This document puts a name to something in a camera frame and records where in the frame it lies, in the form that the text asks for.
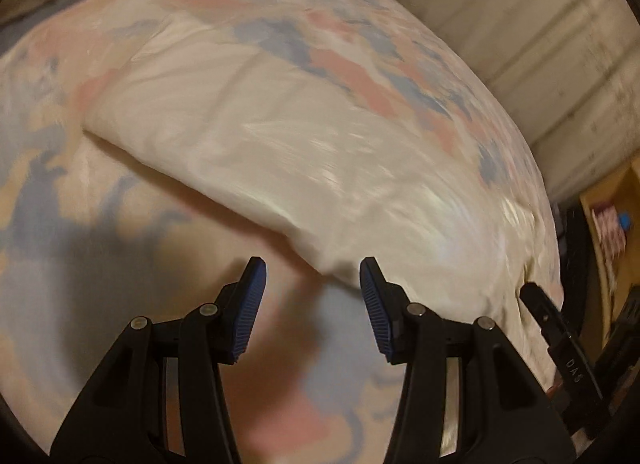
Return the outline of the white shiny puffer jacket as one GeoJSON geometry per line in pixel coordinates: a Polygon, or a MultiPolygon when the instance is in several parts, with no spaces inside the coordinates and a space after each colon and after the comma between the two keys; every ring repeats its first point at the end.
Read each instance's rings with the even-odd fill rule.
{"type": "Polygon", "coordinates": [[[356,283],[374,257],[443,317],[493,317],[544,385],[554,371],[518,300],[562,296],[540,173],[518,128],[462,63],[447,102],[390,118],[326,75],[182,16],[143,43],[85,117],[136,161],[283,234],[318,272],[356,283]]]}

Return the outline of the pink drawer organizer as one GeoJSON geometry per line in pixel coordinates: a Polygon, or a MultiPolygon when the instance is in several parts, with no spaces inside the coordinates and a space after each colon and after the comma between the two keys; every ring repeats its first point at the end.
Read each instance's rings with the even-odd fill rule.
{"type": "Polygon", "coordinates": [[[616,208],[596,208],[591,210],[591,216],[605,259],[613,261],[620,258],[626,249],[626,233],[620,228],[616,208]]]}

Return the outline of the small blue toy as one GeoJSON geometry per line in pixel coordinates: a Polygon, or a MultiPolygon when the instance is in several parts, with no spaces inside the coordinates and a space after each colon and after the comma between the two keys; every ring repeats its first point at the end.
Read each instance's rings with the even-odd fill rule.
{"type": "Polygon", "coordinates": [[[628,213],[620,213],[618,215],[618,223],[623,231],[628,231],[631,227],[631,219],[628,213]]]}

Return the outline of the wooden shelf desk unit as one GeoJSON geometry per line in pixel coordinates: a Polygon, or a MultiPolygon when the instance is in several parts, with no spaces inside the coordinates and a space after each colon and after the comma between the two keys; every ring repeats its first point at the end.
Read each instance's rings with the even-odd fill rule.
{"type": "Polygon", "coordinates": [[[639,285],[639,158],[583,191],[565,218],[563,312],[597,354],[639,285]]]}

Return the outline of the pastel cat-pattern bed blanket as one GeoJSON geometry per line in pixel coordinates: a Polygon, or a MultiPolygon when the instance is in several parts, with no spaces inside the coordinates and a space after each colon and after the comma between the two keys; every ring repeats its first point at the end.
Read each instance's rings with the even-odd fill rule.
{"type": "Polygon", "coordinates": [[[2,395],[49,447],[130,319],[180,317],[259,256],[265,297],[224,370],[242,459],[381,462],[401,372],[376,350],[358,280],[85,128],[107,83],[182,16],[230,41],[265,26],[262,49],[384,117],[470,110],[445,92],[452,63],[472,70],[395,0],[84,0],[46,18],[1,57],[2,395]]]}

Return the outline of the beige leaf-pattern curtain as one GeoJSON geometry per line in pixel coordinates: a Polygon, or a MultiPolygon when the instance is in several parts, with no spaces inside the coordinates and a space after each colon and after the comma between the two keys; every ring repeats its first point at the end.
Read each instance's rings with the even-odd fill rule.
{"type": "Polygon", "coordinates": [[[397,0],[498,98],[555,202],[639,147],[639,25],[626,0],[397,0]]]}

